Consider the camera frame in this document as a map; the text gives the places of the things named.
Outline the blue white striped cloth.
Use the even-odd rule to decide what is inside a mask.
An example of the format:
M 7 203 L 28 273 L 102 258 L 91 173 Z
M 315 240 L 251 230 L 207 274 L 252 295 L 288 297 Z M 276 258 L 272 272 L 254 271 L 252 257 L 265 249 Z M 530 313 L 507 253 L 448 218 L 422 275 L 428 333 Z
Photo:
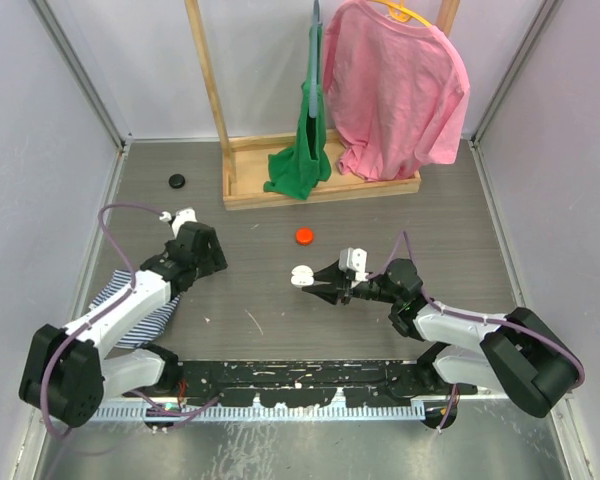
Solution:
M 88 309 L 93 310 L 99 307 L 130 281 L 131 273 L 129 271 L 116 269 L 108 283 L 92 299 Z M 178 308 L 180 299 L 181 296 L 177 296 L 167 304 L 145 316 L 135 327 L 121 337 L 116 343 L 116 347 L 119 349 L 135 350 L 154 342 L 165 333 L 168 323 Z

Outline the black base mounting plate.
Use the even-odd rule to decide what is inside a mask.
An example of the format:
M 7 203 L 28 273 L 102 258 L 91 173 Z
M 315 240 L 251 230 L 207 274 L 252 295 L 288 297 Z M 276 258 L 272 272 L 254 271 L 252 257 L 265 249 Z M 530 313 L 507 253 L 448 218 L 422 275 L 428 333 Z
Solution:
M 416 363 L 402 360 L 185 361 L 169 390 L 141 387 L 154 399 L 181 395 L 190 405 L 217 399 L 227 407 L 329 405 L 342 393 L 345 406 L 409 406 L 416 397 L 441 396 L 451 386 Z

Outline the yellow clothes hanger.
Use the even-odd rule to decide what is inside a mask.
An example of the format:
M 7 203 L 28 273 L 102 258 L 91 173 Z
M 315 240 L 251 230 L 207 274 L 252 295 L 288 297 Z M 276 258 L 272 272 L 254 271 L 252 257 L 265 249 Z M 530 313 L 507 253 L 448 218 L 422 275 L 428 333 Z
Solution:
M 398 22 L 408 23 L 414 20 L 425 27 L 430 27 L 432 25 L 432 23 L 429 22 L 422 15 L 416 13 L 413 10 L 408 9 L 404 5 L 403 1 L 371 0 L 371 2 L 386 6 L 388 9 L 389 17 Z

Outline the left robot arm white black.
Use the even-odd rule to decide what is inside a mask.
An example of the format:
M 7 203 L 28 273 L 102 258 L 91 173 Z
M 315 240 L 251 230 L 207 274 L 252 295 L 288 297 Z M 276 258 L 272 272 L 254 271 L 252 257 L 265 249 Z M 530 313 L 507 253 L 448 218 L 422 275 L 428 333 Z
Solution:
M 164 251 L 147 259 L 101 305 L 62 328 L 46 324 L 34 333 L 19 398 L 77 428 L 103 401 L 134 389 L 171 395 L 182 377 L 176 354 L 153 344 L 116 358 L 109 354 L 149 314 L 226 267 L 216 230 L 199 222 L 183 223 Z

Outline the orange earbud case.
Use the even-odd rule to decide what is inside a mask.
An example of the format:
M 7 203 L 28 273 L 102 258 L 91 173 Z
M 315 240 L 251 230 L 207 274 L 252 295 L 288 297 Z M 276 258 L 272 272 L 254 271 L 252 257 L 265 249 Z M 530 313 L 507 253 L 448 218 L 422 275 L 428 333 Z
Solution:
M 314 232 L 308 227 L 299 228 L 295 232 L 295 240 L 299 245 L 310 245 L 314 241 L 314 238 Z

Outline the pink t-shirt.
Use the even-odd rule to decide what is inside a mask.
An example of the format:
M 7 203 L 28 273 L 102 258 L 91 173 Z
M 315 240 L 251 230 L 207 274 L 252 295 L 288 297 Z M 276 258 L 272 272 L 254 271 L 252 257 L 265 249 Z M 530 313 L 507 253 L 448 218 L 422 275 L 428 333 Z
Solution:
M 323 90 L 345 147 L 343 174 L 407 179 L 455 162 L 469 99 L 464 62 L 436 26 L 347 1 L 324 35 Z

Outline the wooden clothes rack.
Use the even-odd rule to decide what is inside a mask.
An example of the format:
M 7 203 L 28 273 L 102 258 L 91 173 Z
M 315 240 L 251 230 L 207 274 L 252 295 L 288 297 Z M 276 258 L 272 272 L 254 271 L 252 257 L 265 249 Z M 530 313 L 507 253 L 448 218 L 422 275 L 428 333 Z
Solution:
M 287 134 L 228 135 L 199 4 L 185 3 L 209 105 L 222 153 L 222 198 L 228 210 L 307 202 L 355 200 L 416 193 L 421 177 L 369 181 L 337 171 L 346 150 L 339 132 L 326 128 L 321 76 L 319 3 L 314 3 L 310 54 L 296 131 Z

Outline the grey-blue clothes hanger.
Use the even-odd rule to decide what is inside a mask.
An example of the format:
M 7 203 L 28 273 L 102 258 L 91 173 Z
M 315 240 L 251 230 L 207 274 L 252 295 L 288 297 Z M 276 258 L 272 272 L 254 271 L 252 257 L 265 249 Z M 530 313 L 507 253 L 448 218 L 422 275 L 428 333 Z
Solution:
M 308 115 L 315 120 L 319 113 L 318 102 L 318 81 L 319 81 L 319 35 L 318 30 L 321 27 L 321 7 L 320 1 L 314 0 L 312 6 L 312 23 L 309 33 L 309 106 Z

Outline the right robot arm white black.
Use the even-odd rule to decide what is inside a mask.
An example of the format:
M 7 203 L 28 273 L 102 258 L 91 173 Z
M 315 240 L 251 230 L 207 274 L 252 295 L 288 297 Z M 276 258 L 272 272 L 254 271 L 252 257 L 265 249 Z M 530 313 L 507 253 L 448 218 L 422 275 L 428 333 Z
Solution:
M 299 265 L 291 283 L 332 305 L 352 299 L 389 304 L 398 334 L 434 345 L 419 359 L 418 379 L 429 393 L 451 384 L 497 390 L 542 418 L 584 381 L 582 363 L 533 311 L 517 307 L 489 315 L 451 308 L 424 292 L 409 259 L 395 259 L 378 274 L 366 272 L 358 260 L 339 260 L 319 271 Z

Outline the white earbud case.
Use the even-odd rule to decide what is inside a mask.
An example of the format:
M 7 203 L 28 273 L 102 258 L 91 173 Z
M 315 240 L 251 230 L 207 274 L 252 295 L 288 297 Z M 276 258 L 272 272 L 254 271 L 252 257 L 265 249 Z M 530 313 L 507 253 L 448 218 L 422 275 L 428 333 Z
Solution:
M 291 284 L 296 288 L 314 284 L 314 272 L 306 265 L 298 265 L 291 271 Z

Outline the black earbud case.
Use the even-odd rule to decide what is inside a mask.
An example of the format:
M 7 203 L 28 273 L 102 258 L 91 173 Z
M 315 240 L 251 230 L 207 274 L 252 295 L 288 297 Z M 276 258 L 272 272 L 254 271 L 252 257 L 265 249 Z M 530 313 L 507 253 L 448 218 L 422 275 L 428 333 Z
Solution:
M 172 189 L 181 189 L 186 185 L 186 178 L 182 174 L 173 174 L 168 179 L 168 185 Z

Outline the green tank top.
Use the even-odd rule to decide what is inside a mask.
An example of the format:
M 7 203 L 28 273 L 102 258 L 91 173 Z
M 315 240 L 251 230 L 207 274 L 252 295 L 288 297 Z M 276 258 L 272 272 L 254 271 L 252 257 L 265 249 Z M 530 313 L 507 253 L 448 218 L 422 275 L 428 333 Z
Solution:
M 293 144 L 268 156 L 269 179 L 264 183 L 265 192 L 274 192 L 297 200 L 307 200 L 312 190 L 326 182 L 332 173 L 326 154 L 326 119 L 321 74 L 322 25 L 319 35 L 319 113 L 315 120 L 308 115 L 309 106 L 309 60 L 306 79 L 302 84 L 302 102 Z

